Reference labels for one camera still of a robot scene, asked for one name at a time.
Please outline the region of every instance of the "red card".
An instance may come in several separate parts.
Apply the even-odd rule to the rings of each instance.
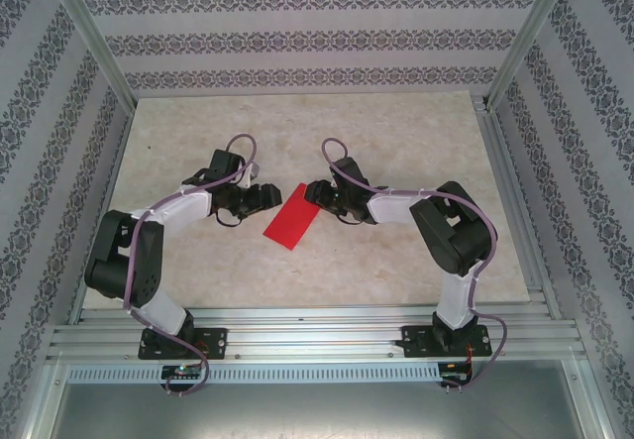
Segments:
[[[269,239],[291,251],[319,212],[319,206],[304,199],[305,191],[306,185],[300,183],[264,231]]]

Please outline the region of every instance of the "purple cable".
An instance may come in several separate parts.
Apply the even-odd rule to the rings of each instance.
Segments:
[[[477,315],[478,317],[481,317],[481,318],[487,318],[489,320],[495,320],[496,322],[498,322],[502,326],[502,338],[501,338],[501,340],[499,342],[499,346],[497,347],[497,349],[495,350],[495,352],[491,356],[491,359],[484,366],[484,368],[482,368],[482,370],[479,373],[479,375],[477,377],[475,377],[474,379],[472,379],[468,384],[465,384],[464,386],[462,386],[462,388],[471,387],[474,383],[477,383],[486,374],[486,372],[491,367],[491,365],[493,365],[493,363],[495,363],[495,360],[497,360],[497,357],[499,357],[500,353],[502,352],[502,348],[504,348],[504,344],[506,343],[506,338],[508,336],[508,328],[506,327],[506,323],[504,322],[504,320],[502,320],[497,315],[491,315],[491,314],[488,314],[488,313],[479,313],[474,308],[474,297],[476,296],[477,278],[479,277],[480,273],[482,271],[484,271],[486,266],[488,266],[490,264],[490,262],[493,260],[493,256],[495,255],[495,251],[497,249],[497,234],[495,233],[495,228],[493,228],[493,223],[491,223],[491,221],[488,219],[488,217],[484,214],[484,212],[481,209],[479,209],[477,206],[475,206],[470,201],[467,201],[466,199],[461,198],[460,196],[456,196],[455,194],[443,193],[442,191],[436,191],[436,190],[424,190],[424,189],[421,189],[419,191],[398,190],[398,189],[380,189],[380,188],[374,188],[374,187],[369,186],[367,184],[361,183],[360,181],[357,181],[354,178],[352,178],[351,176],[343,173],[340,169],[338,169],[335,166],[334,162],[331,160],[331,158],[328,156],[328,153],[326,152],[326,145],[328,144],[328,142],[335,142],[342,149],[344,149],[344,157],[348,156],[348,147],[346,147],[346,144],[344,144],[341,140],[336,139],[334,137],[329,137],[329,138],[325,139],[322,142],[322,144],[321,144],[321,153],[324,155],[324,158],[326,159],[326,162],[328,162],[328,165],[330,165],[330,168],[335,173],[337,173],[338,175],[340,175],[341,177],[343,177],[344,179],[346,179],[350,183],[354,183],[356,186],[364,188],[367,191],[371,191],[372,193],[378,193],[378,194],[401,194],[401,195],[405,195],[405,196],[415,196],[415,195],[419,195],[419,196],[438,196],[438,197],[441,197],[441,198],[451,199],[452,201],[456,201],[457,203],[460,203],[460,204],[462,204],[464,206],[467,206],[471,211],[473,211],[482,220],[482,222],[484,223],[484,226],[486,226],[486,229],[488,230],[488,234],[489,234],[489,236],[491,238],[491,250],[488,253],[488,256],[486,257],[484,262],[482,264],[480,264],[477,267],[477,269],[475,269],[475,271],[474,271],[474,275],[472,277],[472,283],[471,283],[470,289],[469,289],[468,306],[469,306],[469,310],[471,311],[471,313],[473,315]],[[451,381],[446,381],[446,383],[454,384],[454,382],[451,382]]]
[[[167,196],[163,198],[162,200],[157,201],[150,208],[148,208],[148,210],[145,213],[141,215],[141,217],[137,220],[137,224],[135,225],[134,231],[132,232],[132,241],[130,243],[130,256],[128,260],[128,274],[126,277],[126,289],[123,296],[124,310],[130,313],[130,315],[134,319],[136,319],[138,322],[145,325],[147,328],[154,330],[155,332],[157,332],[159,335],[163,336],[164,338],[167,338],[171,340],[172,342],[182,345],[186,349],[196,354],[198,357],[200,357],[201,362],[205,365],[205,377],[203,378],[203,381],[200,382],[199,384],[195,384],[187,391],[182,391],[182,392],[172,391],[171,389],[169,389],[169,382],[171,381],[171,378],[167,379],[167,382],[165,383],[165,390],[167,391],[167,394],[169,395],[185,396],[188,394],[192,394],[193,392],[196,392],[197,390],[201,389],[205,385],[205,383],[207,383],[207,380],[209,379],[209,362],[207,361],[207,357],[205,356],[205,354],[203,354],[196,347],[189,345],[187,342],[180,340],[178,337],[171,335],[155,327],[148,320],[146,320],[137,312],[132,310],[130,305],[130,296],[132,295],[132,285],[134,283],[134,277],[135,277],[135,260],[137,258],[137,244],[139,243],[139,233],[141,232],[141,226],[146,221],[146,219],[148,219],[148,217],[152,214],[153,210],[159,209],[161,206],[165,205],[166,203],[169,203],[169,201],[179,198],[180,196],[185,196],[187,194],[204,191],[208,188],[213,188],[214,186],[218,186],[219,184],[223,184],[228,181],[231,181],[236,176],[244,173],[245,170],[249,167],[250,164],[254,162],[254,159],[256,158],[256,153],[258,152],[258,144],[256,143],[256,139],[254,139],[254,137],[250,134],[238,134],[229,141],[229,143],[227,144],[227,149],[226,149],[226,150],[231,149],[231,146],[234,144],[234,142],[244,138],[249,139],[251,141],[251,143],[253,144],[253,150],[251,151],[251,156],[249,157],[247,162],[239,170],[237,170],[235,173],[230,174],[229,176],[225,176],[224,178],[219,179],[218,181],[203,184],[202,186],[195,186],[193,188],[185,189],[183,191],[177,191],[176,193],[173,193],[170,196]]]

